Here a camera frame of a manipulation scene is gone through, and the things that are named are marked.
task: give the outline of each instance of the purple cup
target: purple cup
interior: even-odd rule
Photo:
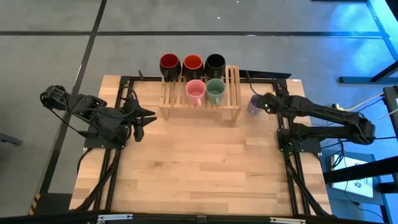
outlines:
[[[259,101],[260,95],[254,94],[251,96],[249,103],[248,103],[248,112],[251,115],[257,115],[258,113],[260,113],[260,111],[262,109],[260,108],[256,108],[255,105],[257,105],[257,102]]]

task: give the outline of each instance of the green mug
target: green mug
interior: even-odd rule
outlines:
[[[225,92],[225,83],[219,78],[213,78],[206,83],[207,99],[218,105]]]

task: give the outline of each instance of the wooden table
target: wooden table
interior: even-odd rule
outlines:
[[[120,76],[103,78],[99,97],[114,105]],[[157,112],[142,142],[129,140],[122,150],[111,210],[140,213],[212,215],[292,215],[287,176],[276,130],[277,116],[246,111],[252,91],[241,84],[243,110],[231,113],[174,111],[159,113],[161,82],[134,82],[143,108]],[[300,80],[287,80],[291,95],[304,95]],[[271,84],[254,83],[258,92]],[[296,122],[310,125],[309,118]],[[317,202],[331,212],[318,159],[301,153],[305,182]],[[79,206],[98,181],[104,149],[83,159],[70,208]],[[104,208],[105,186],[100,208]],[[296,186],[298,209],[303,213]]]

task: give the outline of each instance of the orange mug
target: orange mug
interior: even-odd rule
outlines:
[[[185,87],[188,99],[192,104],[202,106],[205,100],[206,85],[201,80],[191,80]]]

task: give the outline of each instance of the red mug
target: red mug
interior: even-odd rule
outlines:
[[[201,80],[191,80],[185,87],[188,99],[194,105],[202,106],[205,100],[206,85]]]
[[[165,54],[160,58],[160,72],[164,76],[165,82],[177,79],[181,74],[181,63],[174,54]]]

